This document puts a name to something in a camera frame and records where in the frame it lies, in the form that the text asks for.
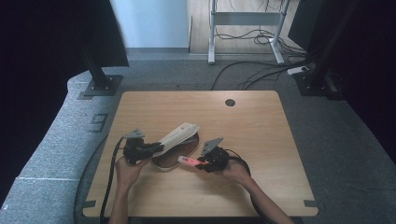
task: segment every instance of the person's right hand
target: person's right hand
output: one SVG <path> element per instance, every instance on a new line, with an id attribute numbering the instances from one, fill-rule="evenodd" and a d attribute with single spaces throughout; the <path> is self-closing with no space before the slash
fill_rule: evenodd
<path id="1" fill-rule="evenodd" d="M 246 184 L 250 179 L 245 166 L 239 161 L 229 160 L 227 166 L 222 171 L 214 172 L 216 175 L 222 175 L 225 178 L 235 181 L 241 185 Z"/>

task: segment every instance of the white object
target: white object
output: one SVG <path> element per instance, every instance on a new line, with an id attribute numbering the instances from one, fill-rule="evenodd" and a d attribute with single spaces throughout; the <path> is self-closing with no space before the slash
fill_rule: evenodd
<path id="1" fill-rule="evenodd" d="M 288 70 L 288 75 L 291 76 L 291 75 L 294 75 L 294 74 L 297 74 L 297 73 L 306 72 L 308 70 L 309 69 L 307 67 L 305 67 L 305 66 L 291 68 L 291 69 Z"/>
<path id="2" fill-rule="evenodd" d="M 183 123 L 159 141 L 163 145 L 163 151 L 154 153 L 153 157 L 161 156 L 172 147 L 195 135 L 198 130 L 199 126 L 196 124 Z"/>

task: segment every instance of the gray carpet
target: gray carpet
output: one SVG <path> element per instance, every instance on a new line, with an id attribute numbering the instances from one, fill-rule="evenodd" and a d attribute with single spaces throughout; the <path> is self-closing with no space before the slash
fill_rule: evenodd
<path id="1" fill-rule="evenodd" d="M 123 75 L 120 88 L 112 97 L 79 100 L 91 76 L 86 72 L 69 80 L 64 106 L 15 180 L 0 211 L 1 223 L 73 223 L 75 199 L 77 222 L 96 223 L 96 219 L 81 217 L 79 211 L 121 94 L 208 91 L 222 68 L 238 62 L 219 57 L 215 65 L 208 65 L 205 58 L 183 54 L 174 58 L 159 56 L 168 60 L 145 57 L 133 55 L 130 68 L 104 69 L 107 75 Z M 263 68 L 251 63 L 231 66 L 221 74 L 214 90 L 236 90 L 238 83 Z M 269 71 L 274 69 L 264 69 L 261 74 Z M 303 217 L 302 221 L 305 224 L 396 223 L 396 167 L 347 102 L 303 97 L 286 73 L 267 79 L 249 90 L 271 90 L 279 94 L 319 208 L 317 216 Z M 152 220 L 138 221 L 151 223 Z"/>

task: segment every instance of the person's left hand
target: person's left hand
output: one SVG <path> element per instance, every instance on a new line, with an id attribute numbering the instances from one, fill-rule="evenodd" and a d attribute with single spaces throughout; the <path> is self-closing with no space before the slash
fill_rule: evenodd
<path id="1" fill-rule="evenodd" d="M 122 189 L 130 189 L 140 175 L 142 168 L 149 163 L 149 158 L 142 160 L 137 165 L 130 164 L 125 157 L 116 162 L 117 185 Z"/>

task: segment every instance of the metal rack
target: metal rack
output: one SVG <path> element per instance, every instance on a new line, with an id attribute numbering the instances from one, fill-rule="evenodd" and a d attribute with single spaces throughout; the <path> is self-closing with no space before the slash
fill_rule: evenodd
<path id="1" fill-rule="evenodd" d="M 274 38 L 270 38 L 271 48 L 278 63 L 285 61 L 280 54 L 277 42 L 282 31 L 283 22 L 289 7 L 290 0 L 286 0 L 280 12 L 217 12 L 217 0 L 211 0 L 210 9 L 210 37 L 209 37 L 209 64 L 215 63 L 215 30 L 217 25 L 265 25 L 276 26 Z"/>

